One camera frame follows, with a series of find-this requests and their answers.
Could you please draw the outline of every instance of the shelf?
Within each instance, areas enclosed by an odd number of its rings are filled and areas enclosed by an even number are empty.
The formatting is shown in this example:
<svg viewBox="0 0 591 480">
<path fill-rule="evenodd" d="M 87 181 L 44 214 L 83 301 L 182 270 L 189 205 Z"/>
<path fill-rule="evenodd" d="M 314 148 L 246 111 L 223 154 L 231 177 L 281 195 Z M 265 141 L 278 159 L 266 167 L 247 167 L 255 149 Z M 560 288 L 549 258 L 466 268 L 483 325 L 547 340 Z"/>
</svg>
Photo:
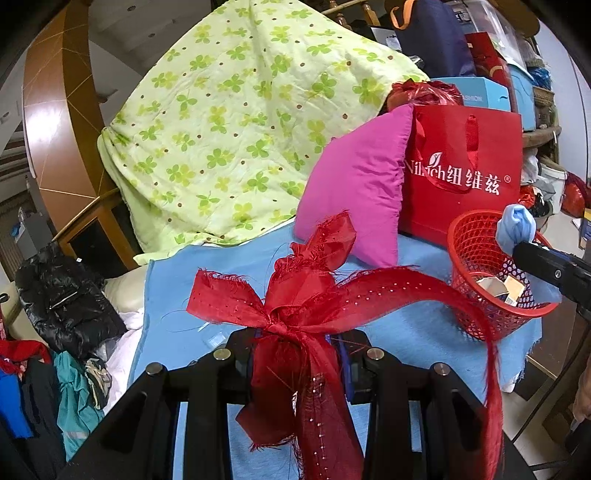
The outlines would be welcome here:
<svg viewBox="0 0 591 480">
<path fill-rule="evenodd" d="M 523 148 L 541 147 L 542 145 L 548 143 L 550 140 L 553 140 L 555 133 L 556 133 L 556 136 L 559 136 L 561 131 L 562 131 L 562 127 L 558 126 L 558 127 L 537 129 L 533 132 L 524 132 L 523 133 Z"/>
</svg>

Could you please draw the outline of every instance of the wooden baluster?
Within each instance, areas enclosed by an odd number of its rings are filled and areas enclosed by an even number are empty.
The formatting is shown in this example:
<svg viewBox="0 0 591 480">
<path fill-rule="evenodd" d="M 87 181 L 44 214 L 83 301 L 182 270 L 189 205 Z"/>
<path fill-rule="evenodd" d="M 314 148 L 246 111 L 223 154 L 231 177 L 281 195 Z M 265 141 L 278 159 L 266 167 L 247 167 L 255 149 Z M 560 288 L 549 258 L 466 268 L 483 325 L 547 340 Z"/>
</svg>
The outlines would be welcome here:
<svg viewBox="0 0 591 480">
<path fill-rule="evenodd" d="M 372 25 L 374 27 L 380 27 L 380 23 L 378 20 L 378 16 L 372 10 L 372 8 L 367 3 L 362 3 L 361 7 L 363 8 L 363 14 L 365 15 L 365 21 L 368 25 Z"/>
<path fill-rule="evenodd" d="M 338 7 L 339 6 L 337 4 L 336 0 L 329 0 L 329 5 L 330 5 L 331 8 L 334 8 L 334 7 Z M 336 22 L 341 27 L 345 27 L 345 28 L 348 28 L 349 30 L 351 30 L 351 27 L 347 23 L 347 20 L 345 19 L 345 16 L 341 12 L 339 12 L 339 13 L 336 14 Z"/>
</svg>

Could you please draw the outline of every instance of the red mesh wastebasket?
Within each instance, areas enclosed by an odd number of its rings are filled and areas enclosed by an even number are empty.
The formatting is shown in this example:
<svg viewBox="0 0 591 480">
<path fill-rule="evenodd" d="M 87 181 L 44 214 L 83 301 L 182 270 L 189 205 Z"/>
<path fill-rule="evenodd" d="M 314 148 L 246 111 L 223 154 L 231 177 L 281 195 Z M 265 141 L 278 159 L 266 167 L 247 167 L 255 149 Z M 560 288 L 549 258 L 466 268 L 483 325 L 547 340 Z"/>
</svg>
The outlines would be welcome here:
<svg viewBox="0 0 591 480">
<path fill-rule="evenodd" d="M 452 259 L 452 287 L 477 302 L 489 319 L 495 340 L 506 337 L 528 320 L 550 313 L 557 303 L 535 303 L 525 274 L 518 270 L 511 257 L 496 243 L 496 223 L 502 213 L 493 210 L 473 210 L 457 217 L 447 232 L 447 248 Z M 534 242 L 550 247 L 538 232 Z M 495 298 L 476 282 L 484 277 L 498 277 L 505 281 L 512 275 L 526 285 L 515 307 Z M 474 321 L 456 311 L 461 327 L 474 338 L 484 336 Z"/>
</svg>

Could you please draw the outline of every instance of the metal screw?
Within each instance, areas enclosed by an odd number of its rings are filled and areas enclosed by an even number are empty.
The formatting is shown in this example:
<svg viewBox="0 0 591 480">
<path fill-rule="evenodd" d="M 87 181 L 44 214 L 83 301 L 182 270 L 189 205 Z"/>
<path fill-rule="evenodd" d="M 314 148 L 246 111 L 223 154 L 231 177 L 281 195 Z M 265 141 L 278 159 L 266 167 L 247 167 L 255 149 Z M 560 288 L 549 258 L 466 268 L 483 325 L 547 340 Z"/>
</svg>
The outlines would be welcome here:
<svg viewBox="0 0 591 480">
<path fill-rule="evenodd" d="M 438 364 L 435 364 L 435 366 L 433 367 L 433 369 L 435 370 L 435 373 L 442 375 L 442 376 L 446 376 L 449 375 L 449 372 L 452 371 L 452 369 L 449 367 L 448 364 L 444 364 L 442 362 L 439 362 Z"/>
<path fill-rule="evenodd" d="M 164 370 L 163 364 L 161 364 L 159 362 L 152 362 L 151 364 L 148 364 L 145 372 L 149 376 L 153 377 L 154 375 L 158 375 L 162 370 Z"/>
<path fill-rule="evenodd" d="M 216 360 L 227 360 L 228 358 L 230 358 L 231 354 L 232 354 L 232 352 L 230 350 L 228 350 L 227 348 L 218 348 L 213 353 L 213 357 Z"/>
<path fill-rule="evenodd" d="M 381 348 L 373 347 L 368 350 L 367 355 L 371 358 L 371 360 L 381 360 L 384 358 L 385 354 Z"/>
</svg>

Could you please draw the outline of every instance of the blue box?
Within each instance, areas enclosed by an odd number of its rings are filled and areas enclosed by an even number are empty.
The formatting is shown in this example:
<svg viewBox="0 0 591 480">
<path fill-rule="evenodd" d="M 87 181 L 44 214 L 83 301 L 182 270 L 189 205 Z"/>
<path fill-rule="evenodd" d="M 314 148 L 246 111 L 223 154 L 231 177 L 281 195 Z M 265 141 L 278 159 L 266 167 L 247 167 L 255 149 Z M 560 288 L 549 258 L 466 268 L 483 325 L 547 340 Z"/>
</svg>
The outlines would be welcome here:
<svg viewBox="0 0 591 480">
<path fill-rule="evenodd" d="M 534 80 L 517 65 L 507 62 L 517 99 L 517 110 L 525 132 L 535 130 Z"/>
<path fill-rule="evenodd" d="M 509 90 L 484 77 L 444 77 L 432 80 L 455 85 L 464 97 L 464 105 L 511 111 Z"/>
</svg>

